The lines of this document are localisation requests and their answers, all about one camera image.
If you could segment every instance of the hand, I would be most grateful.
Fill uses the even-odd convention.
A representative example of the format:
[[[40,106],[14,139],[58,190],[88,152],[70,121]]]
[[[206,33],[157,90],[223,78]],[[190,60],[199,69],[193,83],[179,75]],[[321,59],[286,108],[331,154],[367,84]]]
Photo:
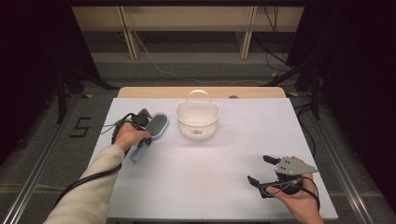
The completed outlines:
[[[302,176],[313,179],[312,174],[303,174]],[[315,185],[308,179],[303,178],[303,187],[309,191],[316,193]],[[274,187],[268,187],[266,191],[282,201],[289,209],[290,213],[301,223],[304,224],[320,224],[323,220],[320,216],[317,201],[308,193],[300,190],[295,194],[289,195]]]
[[[124,122],[117,133],[114,145],[121,147],[124,151],[129,147],[137,145],[143,138],[150,138],[148,131],[138,131],[130,122]]]

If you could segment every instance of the beige sleeve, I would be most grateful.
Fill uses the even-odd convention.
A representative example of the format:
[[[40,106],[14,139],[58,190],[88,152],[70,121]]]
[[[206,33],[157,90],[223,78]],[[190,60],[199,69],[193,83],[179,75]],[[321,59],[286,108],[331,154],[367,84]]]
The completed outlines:
[[[104,148],[81,178],[110,170],[124,159],[124,151],[113,145]],[[49,214],[49,223],[106,223],[109,200],[118,173],[82,184],[68,192]]]

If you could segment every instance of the white plastic basket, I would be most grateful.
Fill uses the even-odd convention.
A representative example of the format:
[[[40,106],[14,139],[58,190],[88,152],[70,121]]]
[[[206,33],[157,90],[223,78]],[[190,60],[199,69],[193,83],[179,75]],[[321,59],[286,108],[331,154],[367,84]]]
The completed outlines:
[[[203,93],[207,102],[192,101],[191,95]],[[185,102],[177,105],[176,109],[178,126],[184,136],[193,140],[204,140],[212,136],[218,128],[220,107],[212,103],[206,91],[191,91]]]

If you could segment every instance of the white table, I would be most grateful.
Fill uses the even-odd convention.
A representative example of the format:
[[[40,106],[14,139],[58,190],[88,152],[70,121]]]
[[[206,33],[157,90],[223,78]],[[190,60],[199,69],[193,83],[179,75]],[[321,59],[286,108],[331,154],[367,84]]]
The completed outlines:
[[[223,99],[219,127],[204,142],[181,134],[176,107],[185,98],[116,98],[105,124],[146,108],[163,112],[169,126],[152,142],[138,163],[122,169],[111,198],[109,217],[160,221],[277,221],[290,219],[277,199],[262,199],[247,175],[263,182],[276,180],[275,166],[263,155],[296,156],[316,166],[287,98]],[[94,158],[110,144],[111,132],[99,136]],[[319,173],[314,174],[324,219],[337,219]]]

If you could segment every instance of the brush handle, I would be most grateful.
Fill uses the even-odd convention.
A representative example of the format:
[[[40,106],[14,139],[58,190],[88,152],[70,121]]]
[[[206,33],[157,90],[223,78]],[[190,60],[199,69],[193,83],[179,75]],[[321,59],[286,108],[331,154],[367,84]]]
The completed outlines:
[[[146,144],[146,142],[143,142],[140,147],[134,150],[134,153],[132,153],[129,159],[131,159],[131,161],[133,161],[134,163],[137,163],[140,157],[143,155],[143,152],[145,151],[147,146],[148,145]]]

